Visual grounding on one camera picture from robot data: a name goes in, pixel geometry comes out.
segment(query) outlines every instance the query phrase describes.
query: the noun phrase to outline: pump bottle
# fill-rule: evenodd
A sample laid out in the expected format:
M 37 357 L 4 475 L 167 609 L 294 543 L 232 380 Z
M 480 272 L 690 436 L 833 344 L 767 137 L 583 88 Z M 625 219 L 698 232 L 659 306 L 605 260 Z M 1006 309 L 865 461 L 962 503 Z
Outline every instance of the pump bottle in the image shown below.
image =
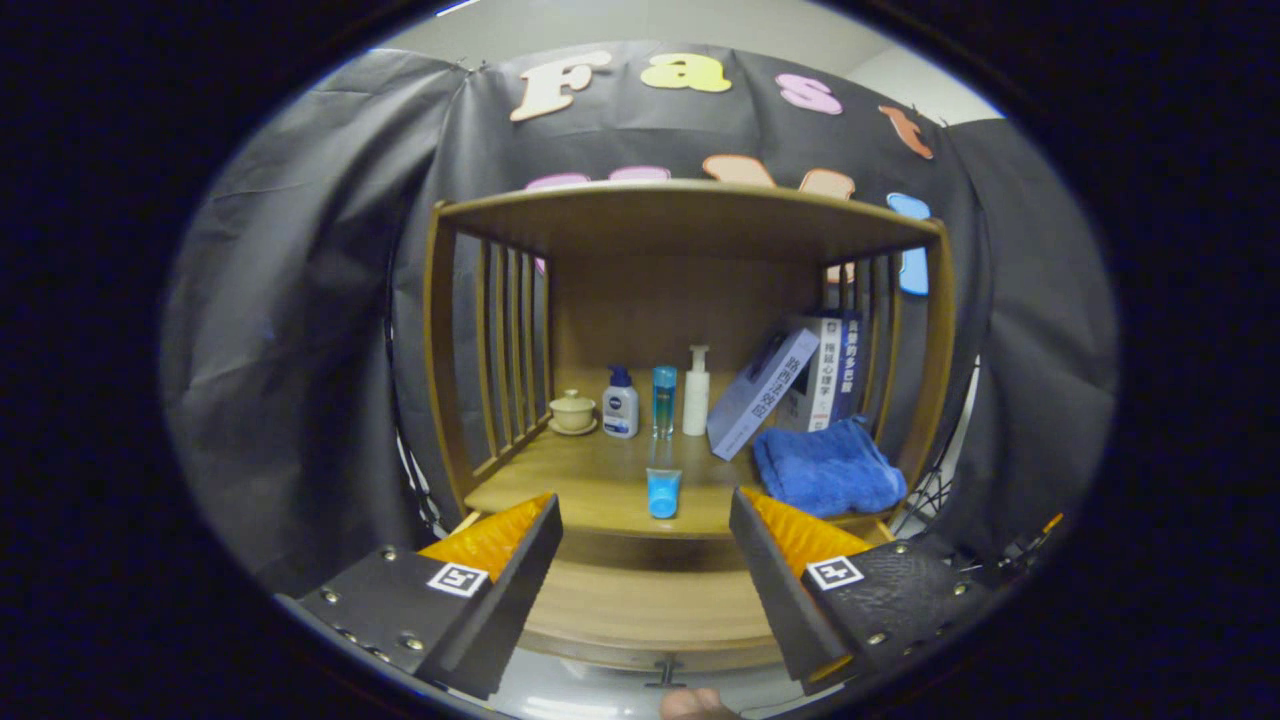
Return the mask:
M 707 373 L 705 345 L 690 345 L 694 354 L 694 366 L 685 373 L 685 416 L 680 429 L 686 436 L 707 434 L 707 405 L 710 395 L 710 375 Z
M 604 415 L 604 433 L 628 438 L 640 429 L 640 396 L 631 387 L 631 374 L 622 365 L 609 365 L 613 375 L 604 391 L 600 414 Z

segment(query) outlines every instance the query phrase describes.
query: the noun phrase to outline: white wall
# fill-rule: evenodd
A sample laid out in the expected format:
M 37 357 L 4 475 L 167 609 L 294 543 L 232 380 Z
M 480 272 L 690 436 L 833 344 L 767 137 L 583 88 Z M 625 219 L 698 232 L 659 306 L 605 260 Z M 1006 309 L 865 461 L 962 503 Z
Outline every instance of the white wall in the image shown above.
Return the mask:
M 860 63 L 845 78 L 914 105 L 934 122 L 957 124 L 1004 117 L 966 85 L 900 45 Z
M 586 42 L 700 42 L 844 77 L 892 41 L 805 0 L 477 0 L 380 44 L 474 68 Z

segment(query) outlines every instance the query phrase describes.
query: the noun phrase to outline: book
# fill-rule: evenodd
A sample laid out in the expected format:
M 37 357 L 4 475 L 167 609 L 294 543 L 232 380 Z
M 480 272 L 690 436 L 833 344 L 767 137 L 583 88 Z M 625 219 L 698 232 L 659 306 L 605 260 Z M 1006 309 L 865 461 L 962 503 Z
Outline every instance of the book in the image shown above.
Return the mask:
M 838 311 L 796 315 L 788 328 L 805 328 L 818 336 L 818 350 L 786 392 L 778 410 L 777 427 L 794 432 L 813 432 L 851 418 L 856 411 L 858 319 Z
M 777 407 L 817 350 L 818 336 L 805 328 L 782 328 L 771 334 L 707 415 L 712 454 L 732 460 Z

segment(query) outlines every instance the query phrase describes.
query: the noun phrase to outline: wooden cabinet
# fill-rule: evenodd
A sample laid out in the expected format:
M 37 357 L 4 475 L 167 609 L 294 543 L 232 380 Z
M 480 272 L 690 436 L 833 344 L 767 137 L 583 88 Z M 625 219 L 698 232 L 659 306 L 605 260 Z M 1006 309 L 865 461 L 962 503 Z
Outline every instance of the wooden cabinet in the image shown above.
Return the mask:
M 461 299 L 454 286 L 461 236 L 480 241 L 474 299 Z M 652 518 L 644 473 L 655 452 L 645 430 L 650 370 L 687 368 L 687 346 L 710 345 L 714 404 L 778 320 L 819 304 L 827 268 L 914 247 L 925 249 L 929 273 L 924 375 L 909 436 L 890 460 L 909 488 L 920 477 L 955 334 L 954 272 L 940 222 L 785 188 L 600 182 L 442 201 L 428 243 L 426 373 L 449 492 L 458 507 L 481 512 L 545 491 L 561 498 L 564 543 L 526 626 L 530 647 L 577 638 L 550 644 L 577 656 L 584 647 L 608 648 L 618 664 L 692 646 L 728 653 L 719 656 L 724 662 L 769 655 L 768 625 L 746 571 L 733 564 L 728 530 L 733 488 L 759 487 L 750 447 L 731 462 L 719 460 L 705 436 L 678 432 L 677 416 L 676 437 L 658 451 L 684 470 L 680 510 L 668 520 Z M 475 327 L 457 336 L 475 337 L 476 368 L 457 363 L 453 306 L 462 300 L 474 301 Z M 883 309 L 877 322 L 895 329 L 872 337 L 896 337 L 893 319 Z M 609 364 L 631 370 L 640 434 L 548 430 L 548 401 L 572 387 L 599 402 Z M 883 384 L 886 370 L 869 382 Z M 479 383 L 471 395 L 483 411 L 484 441 L 472 433 L 470 446 L 458 395 L 466 382 Z M 835 521 L 877 544 L 890 538 L 876 518 Z M 705 592 L 690 589 L 699 582 Z M 609 610 L 593 615 L 593 603 Z M 724 619 L 719 630 L 716 616 Z M 641 624 L 649 630 L 623 632 L 627 618 L 648 619 Z

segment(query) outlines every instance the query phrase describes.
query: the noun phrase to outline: book spine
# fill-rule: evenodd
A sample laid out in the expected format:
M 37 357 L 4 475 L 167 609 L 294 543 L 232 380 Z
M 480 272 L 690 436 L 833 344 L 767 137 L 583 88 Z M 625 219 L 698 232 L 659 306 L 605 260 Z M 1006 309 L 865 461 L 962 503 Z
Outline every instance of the book spine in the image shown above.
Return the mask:
M 808 429 L 810 432 L 820 430 L 835 420 L 832 411 L 836 402 L 836 378 L 840 368 L 841 328 L 841 322 L 835 318 L 820 320 L 818 351 L 814 352 L 809 370 L 817 374 L 818 380 L 814 388 L 813 409 L 809 411 Z
M 854 404 L 858 397 L 855 392 L 858 377 L 858 319 L 846 318 L 841 334 L 840 384 L 836 395 L 836 409 L 831 414 L 832 423 L 852 418 Z

